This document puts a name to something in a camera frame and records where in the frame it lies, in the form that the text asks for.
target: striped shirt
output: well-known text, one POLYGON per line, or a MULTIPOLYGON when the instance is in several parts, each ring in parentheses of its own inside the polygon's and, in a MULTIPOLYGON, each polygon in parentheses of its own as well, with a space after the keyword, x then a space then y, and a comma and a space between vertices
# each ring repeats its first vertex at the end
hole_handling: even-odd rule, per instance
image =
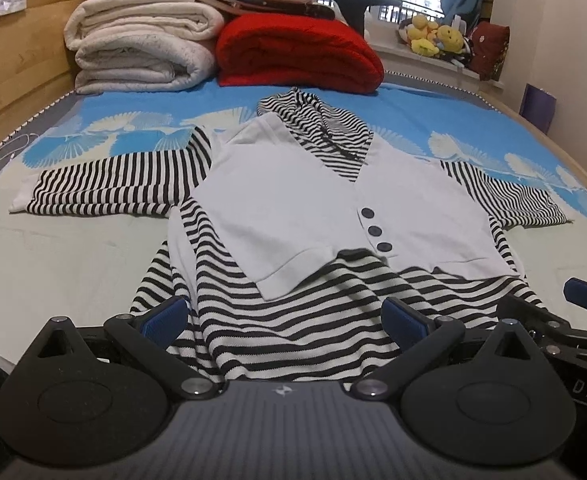
MULTIPOLYGON (((261 100, 258 113, 266 112, 277 113, 305 150, 355 182, 373 137, 360 118, 298 89, 261 100)), ((215 381, 352 382, 399 353, 381 327, 381 304, 389 296, 427 316, 446 314, 481 328, 496 322, 497 300, 506 294, 541 304, 517 276, 469 281, 439 269, 395 272, 363 250, 340 252, 287 295, 266 301, 190 195, 205 179, 211 160, 210 138, 196 128, 184 150, 132 153, 45 171, 26 209, 34 214, 166 216, 178 206, 196 258, 198 302, 169 351, 215 381)), ((545 191, 496 180, 466 162, 443 161, 441 166, 485 209, 496 250, 514 270, 504 228, 567 221, 545 191)), ((132 311, 145 312, 174 295, 189 299, 189 288, 165 241, 142 279, 132 311)))

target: red blanket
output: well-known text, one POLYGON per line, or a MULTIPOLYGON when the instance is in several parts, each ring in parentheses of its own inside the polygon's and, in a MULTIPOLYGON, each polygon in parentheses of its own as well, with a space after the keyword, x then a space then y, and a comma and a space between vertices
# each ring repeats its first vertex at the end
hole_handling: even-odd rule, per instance
POLYGON ((216 44, 221 86, 301 85, 366 94, 384 76, 366 41, 339 21, 245 14, 216 44))

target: stuffed toy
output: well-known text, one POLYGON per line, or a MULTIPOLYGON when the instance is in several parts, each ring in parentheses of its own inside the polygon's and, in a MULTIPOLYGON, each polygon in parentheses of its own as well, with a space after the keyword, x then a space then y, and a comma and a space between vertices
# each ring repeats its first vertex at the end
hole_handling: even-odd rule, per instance
POLYGON ((438 24, 436 22, 430 22, 424 14, 416 14, 411 20, 402 20, 400 22, 398 35, 404 43, 411 45, 414 40, 426 40, 427 36, 437 28, 438 24))
POLYGON ((464 38, 460 30, 451 28, 449 25, 442 25, 436 31, 436 46, 445 52, 462 54, 465 49, 464 38))
POLYGON ((411 50, 419 56, 433 57, 440 54, 440 49, 436 47, 431 41, 426 39, 413 40, 411 42, 411 50))

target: wooden bed frame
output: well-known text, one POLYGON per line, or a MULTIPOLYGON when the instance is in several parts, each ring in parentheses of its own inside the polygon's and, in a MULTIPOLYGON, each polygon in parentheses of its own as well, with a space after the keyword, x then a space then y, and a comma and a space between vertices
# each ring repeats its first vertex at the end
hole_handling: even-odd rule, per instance
MULTIPOLYGON (((83 0, 27 0, 27 9, 0 17, 0 142, 35 113, 74 89, 77 66, 62 29, 83 0)), ((495 97, 497 109, 522 124, 587 188, 587 172, 555 142, 495 97)))

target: dark red pillow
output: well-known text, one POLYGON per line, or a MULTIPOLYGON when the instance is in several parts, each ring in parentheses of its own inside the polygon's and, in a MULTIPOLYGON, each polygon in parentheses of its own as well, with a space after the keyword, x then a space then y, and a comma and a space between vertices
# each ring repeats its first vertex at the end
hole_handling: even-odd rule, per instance
POLYGON ((509 48, 509 27, 480 22, 470 39, 473 58, 468 68, 478 73, 481 81, 498 80, 509 48))

